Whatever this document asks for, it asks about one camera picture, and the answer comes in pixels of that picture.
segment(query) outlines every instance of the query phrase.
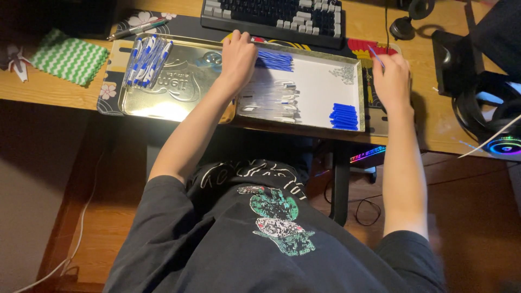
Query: desk mat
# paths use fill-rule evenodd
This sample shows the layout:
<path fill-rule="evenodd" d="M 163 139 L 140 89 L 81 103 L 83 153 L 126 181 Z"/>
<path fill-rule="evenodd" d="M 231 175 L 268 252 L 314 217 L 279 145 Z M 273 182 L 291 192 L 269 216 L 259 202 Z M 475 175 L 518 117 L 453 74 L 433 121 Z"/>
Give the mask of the desk mat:
<path fill-rule="evenodd" d="M 199 17 L 175 15 L 171 13 L 159 13 L 156 11 L 133 10 L 131 17 L 120 22 L 117 26 L 118 31 L 125 30 L 129 27 L 137 26 L 142 23 L 157 19 L 158 17 L 166 17 L 168 23 L 164 26 L 147 30 L 148 33 L 162 33 L 186 36 L 189 38 L 197 38 L 203 40 L 221 42 L 229 36 L 230 32 L 212 30 L 201 27 Z M 130 56 L 132 44 L 135 35 L 117 40 L 113 44 L 112 51 L 109 56 L 107 70 L 103 78 L 100 96 L 98 97 L 97 110 L 105 115 L 123 116 L 118 107 L 119 93 L 123 84 L 123 77 Z M 304 44 L 296 44 L 286 41 L 272 40 L 267 38 L 254 37 L 257 42 L 276 43 L 282 46 L 292 46 L 308 51 L 319 51 L 328 54 L 335 54 L 350 58 L 357 58 L 362 63 L 362 75 L 364 87 L 364 99 L 366 108 L 366 132 L 374 136 L 384 136 L 388 134 L 387 115 L 383 112 L 380 100 L 376 95 L 373 85 L 373 61 L 369 57 L 367 45 L 370 45 L 376 54 L 384 54 L 386 51 L 385 43 L 375 41 L 365 41 L 358 39 L 346 38 L 346 46 L 341 50 L 333 50 Z M 389 45 L 389 55 L 401 53 L 400 48 L 396 44 Z"/>

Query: green and white striped cloth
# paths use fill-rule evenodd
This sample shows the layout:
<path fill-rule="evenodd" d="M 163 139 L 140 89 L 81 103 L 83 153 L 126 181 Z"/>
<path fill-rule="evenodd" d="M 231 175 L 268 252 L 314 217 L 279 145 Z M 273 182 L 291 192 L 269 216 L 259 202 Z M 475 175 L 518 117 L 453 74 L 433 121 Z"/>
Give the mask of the green and white striped cloth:
<path fill-rule="evenodd" d="M 94 79 L 107 56 L 106 48 L 52 29 L 30 62 L 41 71 L 84 86 Z"/>

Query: white cable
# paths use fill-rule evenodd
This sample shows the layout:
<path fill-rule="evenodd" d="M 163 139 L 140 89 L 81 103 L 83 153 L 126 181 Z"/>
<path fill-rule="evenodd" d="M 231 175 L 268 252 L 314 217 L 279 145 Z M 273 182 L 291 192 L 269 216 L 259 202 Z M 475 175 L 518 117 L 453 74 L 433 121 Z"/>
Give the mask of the white cable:
<path fill-rule="evenodd" d="M 461 155 L 459 156 L 458 158 L 463 158 L 465 156 L 468 156 L 472 153 L 474 153 L 475 151 L 481 149 L 483 146 L 485 146 L 485 144 L 489 143 L 491 140 L 493 140 L 496 136 L 500 135 L 501 133 L 503 133 L 503 131 L 505 131 L 505 129 L 507 129 L 508 127 L 510 127 L 512 124 L 516 123 L 516 121 L 518 121 L 519 119 L 521 118 L 521 115 L 517 116 L 514 120 L 510 121 L 510 123 L 508 123 L 507 125 L 505 125 L 505 127 L 501 128 L 500 131 L 498 131 L 496 134 L 492 135 L 491 138 L 489 138 L 488 140 L 486 140 L 484 143 L 482 143 L 480 146 L 478 146 L 477 148 L 471 150 L 470 152 L 464 154 L 464 155 Z"/>
<path fill-rule="evenodd" d="M 94 186 L 92 187 L 92 192 L 91 192 L 91 196 L 89 197 L 89 200 L 87 201 L 87 203 L 85 204 L 85 206 L 83 207 L 83 211 L 81 212 L 81 219 L 80 219 L 80 237 L 78 238 L 78 244 L 76 245 L 76 249 L 74 249 L 74 252 L 72 253 L 72 255 L 65 259 L 64 261 L 62 261 L 52 272 L 50 272 L 48 275 L 46 275 L 45 277 L 41 278 L 39 281 L 36 281 L 34 282 L 33 284 L 25 287 L 25 288 L 22 288 L 20 290 L 17 290 L 17 291 L 14 291 L 13 293 L 21 293 L 21 292 L 24 292 L 25 290 L 27 289 L 30 289 L 36 285 L 38 285 L 39 283 L 47 280 L 49 277 L 51 277 L 54 273 L 56 273 L 56 271 L 61 267 L 63 266 L 65 263 L 67 263 L 65 266 L 64 266 L 64 270 L 61 272 L 60 276 L 63 276 L 63 274 L 65 274 L 65 272 L 67 271 L 67 266 L 69 265 L 70 261 L 74 258 L 74 256 L 76 255 L 76 252 L 78 252 L 78 248 L 80 247 L 80 242 L 81 242 L 81 237 L 83 236 L 83 218 L 85 217 L 85 211 L 87 210 L 87 207 L 89 206 L 89 203 L 91 203 L 91 200 L 92 198 L 94 197 L 94 192 L 96 191 L 96 182 L 97 182 L 97 171 L 98 171 L 98 166 L 101 162 L 101 159 L 103 158 L 103 155 L 105 154 L 105 151 L 103 153 L 101 153 L 101 156 L 100 158 L 98 159 L 97 163 L 96 163 L 96 169 L 94 170 Z"/>

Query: hand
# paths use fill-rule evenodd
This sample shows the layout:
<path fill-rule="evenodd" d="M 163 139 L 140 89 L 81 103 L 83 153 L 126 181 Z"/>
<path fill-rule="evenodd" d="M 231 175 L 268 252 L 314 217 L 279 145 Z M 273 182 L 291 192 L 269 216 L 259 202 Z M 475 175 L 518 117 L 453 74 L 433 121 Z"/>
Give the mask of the hand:
<path fill-rule="evenodd" d="M 257 47 L 252 44 L 249 33 L 241 35 L 238 30 L 234 30 L 231 41 L 228 38 L 223 41 L 219 79 L 230 87 L 234 97 L 250 81 L 256 60 Z"/>
<path fill-rule="evenodd" d="M 376 94 L 386 108 L 388 115 L 398 115 L 410 111 L 411 93 L 409 86 L 409 61 L 402 55 L 378 55 L 385 65 L 385 73 L 380 62 L 373 57 L 373 77 Z"/>

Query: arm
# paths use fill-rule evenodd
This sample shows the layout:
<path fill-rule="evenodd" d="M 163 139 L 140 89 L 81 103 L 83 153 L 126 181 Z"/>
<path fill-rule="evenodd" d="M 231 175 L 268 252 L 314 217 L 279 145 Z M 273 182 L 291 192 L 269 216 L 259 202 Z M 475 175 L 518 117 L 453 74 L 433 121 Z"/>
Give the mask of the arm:
<path fill-rule="evenodd" d="M 222 72 L 208 93 L 170 135 L 152 166 L 148 180 L 170 175 L 182 183 L 201 159 L 230 101 L 249 82 L 257 58 L 250 35 L 238 30 L 222 45 Z"/>
<path fill-rule="evenodd" d="M 373 59 L 375 88 L 389 120 L 383 168 L 383 234 L 409 230 L 428 239 L 427 185 L 410 103 L 409 62 L 400 54 L 379 57 L 385 73 L 380 62 Z"/>

